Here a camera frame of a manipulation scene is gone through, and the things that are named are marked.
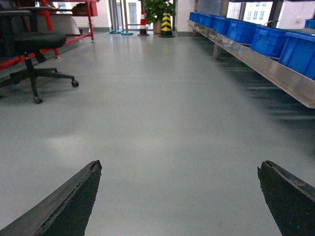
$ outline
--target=chair base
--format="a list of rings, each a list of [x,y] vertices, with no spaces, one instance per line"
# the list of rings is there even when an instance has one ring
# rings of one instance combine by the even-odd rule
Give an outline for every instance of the chair base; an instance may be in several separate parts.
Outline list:
[[[31,88],[34,95],[34,100],[36,104],[42,103],[43,100],[37,93],[37,87],[36,87],[36,80],[38,77],[50,77],[50,78],[56,78],[56,79],[71,79],[71,84],[73,87],[78,87],[79,82],[75,80],[74,76],[72,75],[65,75],[57,71],[56,68],[41,68],[41,69],[35,69],[31,59],[26,59],[25,64],[27,66],[27,69],[14,72],[10,74],[10,78],[0,82],[0,88],[18,84],[21,80],[30,78],[31,79]]]

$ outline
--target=orange and white traffic cone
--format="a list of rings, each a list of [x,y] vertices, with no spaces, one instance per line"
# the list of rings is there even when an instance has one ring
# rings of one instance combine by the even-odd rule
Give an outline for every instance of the orange and white traffic cone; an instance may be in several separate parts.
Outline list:
[[[144,17],[144,10],[141,11],[140,33],[138,36],[149,36],[147,34],[146,18]]]

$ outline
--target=yellow and black striped post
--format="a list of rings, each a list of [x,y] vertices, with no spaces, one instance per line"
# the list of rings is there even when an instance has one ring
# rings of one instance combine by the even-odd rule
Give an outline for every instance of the yellow and black striped post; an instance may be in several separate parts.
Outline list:
[[[162,29],[161,29],[161,35],[159,35],[161,38],[172,38],[172,23],[171,23],[171,14],[169,11],[169,8],[166,7],[163,13],[163,22],[162,22]]]

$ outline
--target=traffic cone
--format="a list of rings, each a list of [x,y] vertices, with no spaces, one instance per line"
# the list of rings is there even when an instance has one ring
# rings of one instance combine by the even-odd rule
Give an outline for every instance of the traffic cone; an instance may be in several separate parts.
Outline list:
[[[166,7],[163,13],[163,22],[162,22],[162,30],[161,35],[159,35],[161,38],[172,38],[172,24],[171,24],[171,14],[169,11],[169,8]]]
[[[144,17],[144,10],[141,11],[140,33],[138,36],[149,36],[147,34],[146,18]]]

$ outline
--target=plant pot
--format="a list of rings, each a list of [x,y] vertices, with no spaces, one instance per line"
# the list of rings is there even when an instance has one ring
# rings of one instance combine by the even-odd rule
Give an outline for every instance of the plant pot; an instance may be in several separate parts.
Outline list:
[[[153,33],[160,34],[162,30],[162,22],[153,22]]]

